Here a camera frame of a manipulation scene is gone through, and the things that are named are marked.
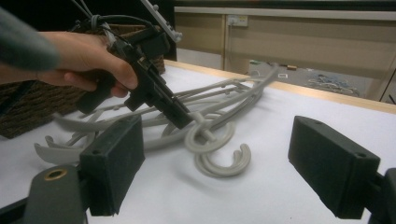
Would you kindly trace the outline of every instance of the gray blurred object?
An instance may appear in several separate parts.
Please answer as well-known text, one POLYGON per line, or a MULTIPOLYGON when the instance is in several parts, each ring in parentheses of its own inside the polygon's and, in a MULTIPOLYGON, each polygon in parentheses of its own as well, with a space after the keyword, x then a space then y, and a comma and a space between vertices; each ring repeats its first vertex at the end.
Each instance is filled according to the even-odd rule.
POLYGON ((0 63, 32 71, 56 67, 57 49, 35 29, 0 7, 0 63))

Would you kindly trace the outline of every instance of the forearm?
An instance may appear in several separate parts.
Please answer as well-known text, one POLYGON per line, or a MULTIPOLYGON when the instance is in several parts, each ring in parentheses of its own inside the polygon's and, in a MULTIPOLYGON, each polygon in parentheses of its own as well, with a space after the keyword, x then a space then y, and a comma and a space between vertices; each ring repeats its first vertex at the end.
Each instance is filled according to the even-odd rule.
POLYGON ((35 80, 34 71, 21 70, 15 67, 0 63, 0 84, 35 80))

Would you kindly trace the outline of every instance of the wicker basket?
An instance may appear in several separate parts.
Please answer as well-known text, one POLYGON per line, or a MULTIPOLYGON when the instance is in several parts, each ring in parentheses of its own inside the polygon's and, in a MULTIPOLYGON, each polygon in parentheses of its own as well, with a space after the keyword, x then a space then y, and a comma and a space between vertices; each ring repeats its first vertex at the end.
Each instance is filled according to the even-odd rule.
MULTIPOLYGON (((110 26, 122 36, 133 35, 145 28, 141 25, 110 26)), ((162 74, 165 71, 163 56, 152 61, 162 74)), ((17 99, 5 114, 0 115, 0 135, 13 138, 52 121, 54 113, 65 115, 76 111, 76 101, 84 92, 74 87, 56 87, 39 81, 0 85, 0 105, 17 99), (21 93, 21 89, 27 90, 22 96, 16 94, 21 93)))

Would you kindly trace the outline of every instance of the tabletop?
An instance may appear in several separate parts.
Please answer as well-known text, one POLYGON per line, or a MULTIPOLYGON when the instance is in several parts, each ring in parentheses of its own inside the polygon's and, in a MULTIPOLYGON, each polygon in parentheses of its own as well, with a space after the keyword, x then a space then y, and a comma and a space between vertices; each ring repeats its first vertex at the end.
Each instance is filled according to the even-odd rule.
MULTIPOLYGON (((173 92, 207 86, 242 75, 184 63, 166 62, 163 78, 173 92)), ((105 105, 122 102, 109 99, 105 105)), ((68 115, 70 119, 78 112, 68 115)), ((146 152, 114 217, 90 217, 99 223, 367 223, 335 217, 288 160, 295 116, 320 120, 381 158, 384 174, 396 167, 396 108, 393 105, 273 83, 262 98, 234 122, 233 138, 213 154, 227 166, 232 152, 248 144, 251 163, 244 173, 214 178, 200 173, 183 142, 146 152)), ((145 141, 155 130, 144 130, 145 141)), ((14 139, 0 139, 0 207, 27 196, 31 179, 53 164, 42 161, 34 143, 71 133, 52 122, 14 139)))

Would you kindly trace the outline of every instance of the person's arm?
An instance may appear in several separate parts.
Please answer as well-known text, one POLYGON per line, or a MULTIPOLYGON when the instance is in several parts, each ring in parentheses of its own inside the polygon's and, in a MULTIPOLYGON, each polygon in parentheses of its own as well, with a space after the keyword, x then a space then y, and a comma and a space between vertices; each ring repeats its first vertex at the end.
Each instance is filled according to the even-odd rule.
POLYGON ((134 69, 107 51, 105 36, 68 32, 40 34, 52 42, 60 53, 61 61, 57 69, 32 72, 0 64, 0 84, 37 79, 55 86, 75 86, 86 91, 94 91, 96 82, 87 78, 85 73, 93 69, 104 69, 113 74, 118 81, 111 90, 113 95, 123 97, 127 94, 127 89, 137 86, 134 69))

